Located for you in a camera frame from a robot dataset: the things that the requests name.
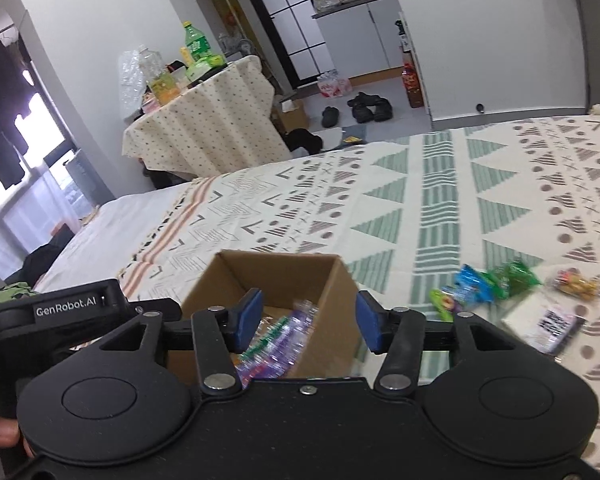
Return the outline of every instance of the bottle label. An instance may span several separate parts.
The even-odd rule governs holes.
[[[189,49],[189,53],[191,54],[193,61],[199,61],[200,58],[206,56],[206,54],[211,50],[209,42],[206,40],[205,36],[202,36],[196,41],[189,43],[187,48]]]

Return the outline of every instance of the door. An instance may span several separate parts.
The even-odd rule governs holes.
[[[316,21],[340,75],[355,77],[389,68],[365,4],[327,14]]]
[[[333,69],[311,0],[251,0],[293,88]]]
[[[395,22],[400,20],[398,0],[378,0],[367,5],[371,12],[371,19],[376,24],[389,68],[402,66],[400,37],[398,27],[395,25]]]

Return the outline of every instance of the tablecloth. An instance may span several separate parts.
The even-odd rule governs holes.
[[[122,153],[149,170],[215,176],[290,158],[269,115],[274,90],[247,56],[145,115],[124,133]]]

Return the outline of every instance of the floor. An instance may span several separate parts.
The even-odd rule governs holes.
[[[351,108],[347,105],[347,101],[353,99],[358,92],[366,94],[378,94],[380,97],[389,99],[389,102],[394,107],[394,118],[383,123],[367,123],[366,126],[366,141],[376,142],[378,140],[398,139],[399,137],[407,137],[417,134],[424,134],[431,131],[429,115],[426,109],[411,108],[407,99],[407,92],[402,84],[402,79],[392,78],[376,83],[369,83],[362,86],[356,86],[353,92],[345,97],[335,99],[327,99],[320,94],[312,95],[303,99],[304,111],[310,118],[309,130],[312,133],[324,130],[320,122],[322,121],[322,111],[327,106],[333,106],[340,110],[340,122],[338,126],[344,128],[346,126],[357,125],[356,120],[351,115]],[[360,128],[352,128],[349,134],[356,134]],[[321,135],[324,140],[324,148],[329,150],[340,143],[341,133],[336,133],[333,130]]]

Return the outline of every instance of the cardboard box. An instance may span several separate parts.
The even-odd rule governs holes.
[[[182,303],[183,318],[214,305],[234,306],[251,287],[263,291],[264,313],[276,319],[293,309],[295,300],[319,307],[307,345],[286,377],[350,375],[361,341],[358,287],[339,256],[221,251]],[[170,352],[169,370],[186,384],[194,382],[193,352]]]
[[[278,111],[280,121],[287,133],[295,130],[296,128],[309,128],[309,117],[304,112],[304,103],[302,101],[293,101],[294,108],[288,112],[285,112],[285,103],[282,103],[282,108]]]

